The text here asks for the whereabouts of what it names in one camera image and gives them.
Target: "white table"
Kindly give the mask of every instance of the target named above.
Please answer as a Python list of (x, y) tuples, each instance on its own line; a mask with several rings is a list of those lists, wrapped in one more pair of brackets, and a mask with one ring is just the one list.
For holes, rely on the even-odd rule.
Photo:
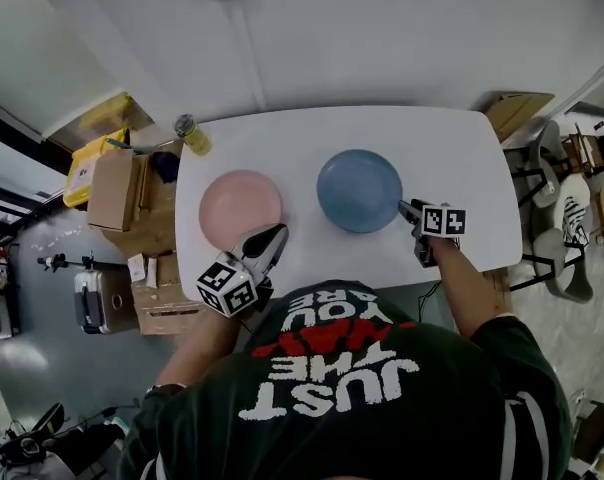
[(413, 254), (412, 226), (401, 216), (377, 233), (351, 234), (324, 217), (316, 197), (320, 169), (345, 149), (368, 149), (397, 169), (404, 199), (467, 209), (461, 249), (478, 270), (512, 265), (522, 256), (520, 215), (500, 144), (477, 112), (425, 107), (329, 107), (270, 112), (202, 125), (213, 150), (182, 152), (175, 230), (184, 294), (201, 300), (195, 280), (218, 251), (204, 238), (198, 209), (221, 174), (253, 169), (280, 189), (291, 235), (271, 272), (275, 296), (327, 279), (372, 288), (439, 279)]

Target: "blue plate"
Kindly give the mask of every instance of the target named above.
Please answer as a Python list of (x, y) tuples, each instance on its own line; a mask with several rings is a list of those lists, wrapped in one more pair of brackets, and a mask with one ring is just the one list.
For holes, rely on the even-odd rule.
[(353, 233), (372, 233), (398, 214), (402, 182), (385, 158), (350, 149), (322, 167), (317, 191), (320, 206), (333, 224)]

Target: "chair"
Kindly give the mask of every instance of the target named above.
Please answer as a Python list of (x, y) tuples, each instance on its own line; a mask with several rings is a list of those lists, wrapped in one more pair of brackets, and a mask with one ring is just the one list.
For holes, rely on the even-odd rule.
[(570, 169), (569, 157), (560, 141), (560, 126), (555, 121), (549, 121), (529, 148), (529, 161), (523, 170), (512, 173), (513, 178), (526, 178), (529, 192), (518, 201), (522, 207), (530, 200), (538, 208), (546, 208), (557, 201), (560, 181), (553, 167), (542, 158), (545, 149), (555, 159), (553, 163), (567, 164)]
[[(567, 201), (571, 199), (571, 210), (583, 210), (582, 225), (591, 219), (589, 210), (590, 193), (584, 178), (571, 174), (560, 185), (553, 206), (535, 207), (531, 212), (531, 235), (533, 254), (523, 254), (522, 259), (533, 262), (535, 277), (511, 287), (511, 291), (526, 288), (544, 281), (549, 291), (556, 297), (585, 304), (593, 298), (593, 288), (589, 283), (585, 246), (565, 241), (563, 226)], [(579, 254), (567, 261), (567, 253), (578, 250)], [(558, 276), (568, 266), (574, 266), (573, 277), (566, 288), (558, 282)]]

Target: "dark green t-shirt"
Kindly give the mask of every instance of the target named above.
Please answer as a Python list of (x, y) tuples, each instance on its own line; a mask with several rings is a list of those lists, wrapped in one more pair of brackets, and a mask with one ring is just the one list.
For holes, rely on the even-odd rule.
[(416, 324), (362, 284), (329, 281), (280, 300), (245, 351), (202, 382), (147, 395), (120, 477), (140, 478), (159, 453), (168, 478), (498, 479), (513, 398), (512, 478), (540, 478), (544, 453), (521, 392), (542, 412), (548, 478), (559, 478), (566, 400), (517, 318), (467, 340)]

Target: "wire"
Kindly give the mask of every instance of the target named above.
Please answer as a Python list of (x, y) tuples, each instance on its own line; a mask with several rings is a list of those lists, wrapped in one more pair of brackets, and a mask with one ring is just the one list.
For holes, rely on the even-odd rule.
[(73, 425), (72, 427), (67, 428), (66, 430), (57, 432), (56, 434), (53, 434), (53, 437), (60, 437), (60, 436), (66, 435), (75, 429), (81, 429), (84, 431), (88, 428), (89, 421), (99, 418), (100, 416), (103, 418), (110, 418), (111, 416), (113, 416), (116, 413), (116, 411), (118, 409), (139, 409), (140, 408), (139, 400), (134, 399), (134, 402), (135, 401), (138, 402), (135, 405), (115, 405), (113, 407), (107, 407), (106, 409), (102, 409), (100, 412), (94, 414), (93, 416), (90, 416), (89, 418), (84, 418), (84, 417), (80, 416), (78, 418), (77, 425)]
[(242, 327), (249, 331), (249, 334), (253, 334), (253, 329), (251, 329), (244, 320), (240, 320), (240, 324), (242, 324)]
[(435, 283), (428, 292), (426, 292), (424, 295), (420, 295), (418, 297), (418, 322), (422, 323), (422, 315), (424, 313), (424, 306), (429, 301), (431, 296), (433, 296), (433, 294), (437, 291), (437, 289), (440, 287), (441, 284), (442, 284), (442, 281)]
[(22, 433), (26, 434), (26, 429), (24, 428), (24, 425), (22, 425), (22, 423), (20, 423), (18, 420), (11, 420), (11, 423), (9, 423), (9, 430), (11, 430), (11, 425), (13, 425), (14, 423), (20, 425), (20, 427), (22, 428)]

